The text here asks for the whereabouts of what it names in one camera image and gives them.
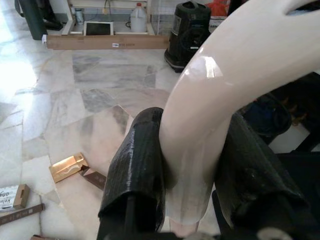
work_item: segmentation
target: gray marble tile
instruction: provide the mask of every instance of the gray marble tile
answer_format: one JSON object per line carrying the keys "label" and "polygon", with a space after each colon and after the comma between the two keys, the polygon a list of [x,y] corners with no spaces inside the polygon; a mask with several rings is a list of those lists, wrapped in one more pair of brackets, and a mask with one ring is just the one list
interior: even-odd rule
{"label": "gray marble tile", "polygon": [[84,107],[90,113],[98,113],[116,105],[116,101],[103,89],[81,90]]}
{"label": "gray marble tile", "polygon": [[0,130],[0,188],[21,183],[22,126]]}
{"label": "gray marble tile", "polygon": [[166,65],[163,49],[119,49],[110,50],[75,50],[72,51],[73,64],[106,65],[152,65],[161,68]]}
{"label": "gray marble tile", "polygon": [[22,143],[23,161],[43,157],[48,154],[48,146],[43,135]]}
{"label": "gray marble tile", "polygon": [[133,117],[147,108],[163,109],[169,97],[169,93],[161,89],[106,88],[105,90]]}
{"label": "gray marble tile", "polygon": [[16,108],[16,105],[0,102],[0,128],[1,123],[11,114],[11,112]]}
{"label": "gray marble tile", "polygon": [[83,68],[74,64],[73,69],[77,88],[154,88],[156,84],[154,78],[145,81],[148,65],[97,63]]}

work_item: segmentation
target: metal bolt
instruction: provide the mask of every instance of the metal bolt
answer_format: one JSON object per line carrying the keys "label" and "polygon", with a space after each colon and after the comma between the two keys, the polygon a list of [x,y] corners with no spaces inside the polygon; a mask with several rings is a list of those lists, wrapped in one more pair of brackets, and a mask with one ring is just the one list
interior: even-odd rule
{"label": "metal bolt", "polygon": [[289,234],[275,227],[265,227],[256,236],[259,240],[293,240]]}

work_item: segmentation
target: small cardboard box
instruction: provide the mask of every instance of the small cardboard box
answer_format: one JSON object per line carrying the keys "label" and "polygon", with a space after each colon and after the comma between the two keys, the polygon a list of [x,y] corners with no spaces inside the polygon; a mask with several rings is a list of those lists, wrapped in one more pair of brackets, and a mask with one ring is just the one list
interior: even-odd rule
{"label": "small cardboard box", "polygon": [[30,188],[26,184],[0,188],[0,212],[24,209]]}

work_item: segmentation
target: gold box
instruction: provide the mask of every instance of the gold box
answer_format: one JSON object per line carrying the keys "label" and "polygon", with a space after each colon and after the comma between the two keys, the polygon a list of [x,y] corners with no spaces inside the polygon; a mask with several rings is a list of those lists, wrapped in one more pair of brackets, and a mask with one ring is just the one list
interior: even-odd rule
{"label": "gold box", "polygon": [[30,188],[26,184],[0,188],[0,212],[24,209]]}
{"label": "gold box", "polygon": [[63,159],[49,167],[55,183],[81,171],[82,167],[88,167],[88,163],[82,153],[77,153]]}

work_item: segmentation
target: dark green cylinder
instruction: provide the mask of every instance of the dark green cylinder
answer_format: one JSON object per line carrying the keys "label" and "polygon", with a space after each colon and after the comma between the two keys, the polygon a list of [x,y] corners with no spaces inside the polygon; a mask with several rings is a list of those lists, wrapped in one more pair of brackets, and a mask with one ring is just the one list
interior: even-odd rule
{"label": "dark green cylinder", "polygon": [[29,26],[32,38],[41,40],[44,34],[48,34],[43,16],[40,13],[36,0],[19,0],[26,23]]}

